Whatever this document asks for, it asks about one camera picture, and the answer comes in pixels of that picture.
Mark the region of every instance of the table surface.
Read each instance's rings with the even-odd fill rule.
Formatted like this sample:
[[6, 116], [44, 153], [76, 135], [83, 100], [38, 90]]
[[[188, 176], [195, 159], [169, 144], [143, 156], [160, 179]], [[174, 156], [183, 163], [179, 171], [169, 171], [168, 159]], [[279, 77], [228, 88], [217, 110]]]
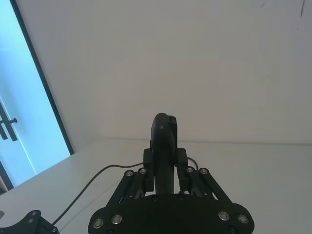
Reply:
[[[97, 171], [142, 162], [148, 147], [145, 140], [102, 139], [83, 148], [1, 195], [0, 226], [13, 225], [36, 209], [53, 222]], [[312, 146], [180, 142], [179, 147], [210, 170], [233, 202], [249, 210], [254, 234], [312, 233]], [[56, 224], [60, 233], [86, 234], [91, 215], [106, 205], [124, 171], [110, 168], [99, 175]]]

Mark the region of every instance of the door handle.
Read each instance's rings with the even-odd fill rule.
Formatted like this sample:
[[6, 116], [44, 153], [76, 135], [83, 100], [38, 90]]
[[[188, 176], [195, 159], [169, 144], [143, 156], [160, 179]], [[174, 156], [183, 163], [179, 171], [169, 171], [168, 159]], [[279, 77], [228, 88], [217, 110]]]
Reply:
[[16, 137], [14, 130], [11, 126], [12, 123], [17, 123], [17, 119], [14, 118], [12, 120], [9, 120], [8, 116], [6, 115], [3, 106], [0, 103], [0, 117], [2, 118], [2, 120], [0, 120], [0, 135], [2, 137], [3, 140], [8, 139], [7, 135], [5, 134], [4, 129], [2, 128], [2, 123], [4, 123], [4, 126], [6, 127], [6, 129], [8, 130], [8, 133], [12, 139], [12, 141], [18, 140], [18, 138]]

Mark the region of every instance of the white table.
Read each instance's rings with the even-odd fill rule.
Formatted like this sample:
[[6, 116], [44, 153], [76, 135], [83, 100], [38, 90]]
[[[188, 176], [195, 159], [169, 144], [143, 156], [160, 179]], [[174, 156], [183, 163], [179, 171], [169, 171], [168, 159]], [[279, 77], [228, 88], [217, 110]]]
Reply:
[[[52, 222], [90, 178], [109, 164], [143, 161], [149, 141], [103, 139], [0, 196], [0, 226], [41, 210]], [[254, 234], [312, 233], [312, 146], [181, 142], [188, 156], [207, 167], [230, 199], [246, 207]], [[57, 223], [61, 234], [86, 234], [91, 215], [104, 207], [125, 169], [101, 174]]]

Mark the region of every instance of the black door handle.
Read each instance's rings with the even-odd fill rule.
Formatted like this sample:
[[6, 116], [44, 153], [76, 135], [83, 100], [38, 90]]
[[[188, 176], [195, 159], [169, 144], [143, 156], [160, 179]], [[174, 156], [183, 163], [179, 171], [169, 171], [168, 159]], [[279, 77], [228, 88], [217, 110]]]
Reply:
[[6, 129], [8, 130], [8, 133], [12, 139], [12, 141], [18, 140], [18, 138], [16, 137], [14, 130], [11, 126], [12, 123], [17, 123], [17, 119], [14, 118], [12, 120], [8, 119], [8, 116], [6, 115], [3, 106], [0, 103], [0, 117], [2, 118], [2, 120], [0, 120], [0, 135], [2, 137], [3, 140], [8, 139], [7, 135], [5, 134], [4, 129], [2, 128], [1, 124], [4, 123], [4, 126], [6, 127]]

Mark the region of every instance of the white wall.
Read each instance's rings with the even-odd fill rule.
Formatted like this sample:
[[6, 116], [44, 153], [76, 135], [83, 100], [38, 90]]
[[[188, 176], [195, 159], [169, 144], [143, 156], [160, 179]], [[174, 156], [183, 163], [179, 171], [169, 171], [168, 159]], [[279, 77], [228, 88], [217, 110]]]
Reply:
[[312, 143], [312, 2], [17, 0], [76, 150], [144, 138]]

